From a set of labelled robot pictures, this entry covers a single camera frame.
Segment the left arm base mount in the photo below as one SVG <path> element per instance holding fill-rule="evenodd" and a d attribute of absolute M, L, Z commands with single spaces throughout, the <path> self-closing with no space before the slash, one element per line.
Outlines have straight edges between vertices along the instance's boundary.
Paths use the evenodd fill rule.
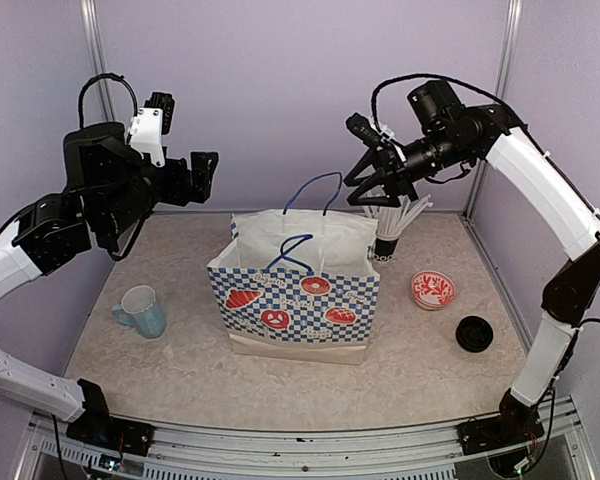
<path fill-rule="evenodd" d="M 66 436 L 122 454 L 146 457 L 154 431 L 154 426 L 148 423 L 84 413 L 67 426 Z"/>

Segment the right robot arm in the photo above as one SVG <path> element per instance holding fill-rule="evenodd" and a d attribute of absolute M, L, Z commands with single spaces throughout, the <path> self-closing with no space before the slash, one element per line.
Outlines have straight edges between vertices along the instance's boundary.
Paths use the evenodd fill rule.
<path fill-rule="evenodd" d="M 422 138 L 398 142 L 378 114 L 352 114 L 347 130 L 366 146 L 346 175 L 352 206 L 398 207 L 415 200 L 415 183 L 459 164 L 480 160 L 503 174 L 551 228 L 568 257 L 542 293 L 541 322 L 525 364 L 503 395 L 496 415 L 457 428 L 467 452 L 484 451 L 541 436 L 538 407 L 568 364 L 585 314 L 600 287 L 600 212 L 541 149 L 527 125 L 503 100 L 486 93 L 488 104 L 464 105 L 454 91 L 459 80 L 421 75 L 423 85 L 407 101 Z"/>

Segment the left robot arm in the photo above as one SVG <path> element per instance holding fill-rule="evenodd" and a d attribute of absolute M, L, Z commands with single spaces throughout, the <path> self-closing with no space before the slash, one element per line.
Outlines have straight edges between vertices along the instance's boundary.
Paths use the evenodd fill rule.
<path fill-rule="evenodd" d="M 129 93 L 128 128 L 116 121 L 85 125 L 84 97 L 104 80 Z M 78 96 L 79 128 L 63 140 L 65 187 L 23 207 L 0 228 L 0 300 L 89 251 L 90 233 L 112 260 L 122 261 L 157 204 L 184 207 L 210 198 L 217 152 L 191 152 L 190 163 L 166 156 L 162 137 L 171 129 L 174 108 L 173 96 L 163 92 L 153 92 L 140 106 L 121 75 L 87 80 Z M 121 250 L 120 237 L 134 225 Z M 113 443 L 120 434 L 98 385 L 54 376 L 1 349 L 0 391 L 68 424 L 77 422 L 98 444 Z"/>

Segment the blue checkered paper bag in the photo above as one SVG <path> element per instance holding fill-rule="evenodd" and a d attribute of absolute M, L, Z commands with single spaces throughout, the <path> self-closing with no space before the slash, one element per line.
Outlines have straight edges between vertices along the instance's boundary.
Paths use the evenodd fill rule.
<path fill-rule="evenodd" d="M 233 215 L 231 242 L 207 265 L 233 352 L 361 364 L 380 289 L 376 230 L 329 205 Z"/>

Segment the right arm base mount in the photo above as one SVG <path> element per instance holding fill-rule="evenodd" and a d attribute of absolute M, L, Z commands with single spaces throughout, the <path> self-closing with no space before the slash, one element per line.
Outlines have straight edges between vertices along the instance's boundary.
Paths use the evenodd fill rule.
<path fill-rule="evenodd" d="M 468 420 L 459 424 L 456 431 L 464 455 L 517 445 L 545 434 L 540 420 L 532 420 L 520 429 L 508 431 L 499 416 Z"/>

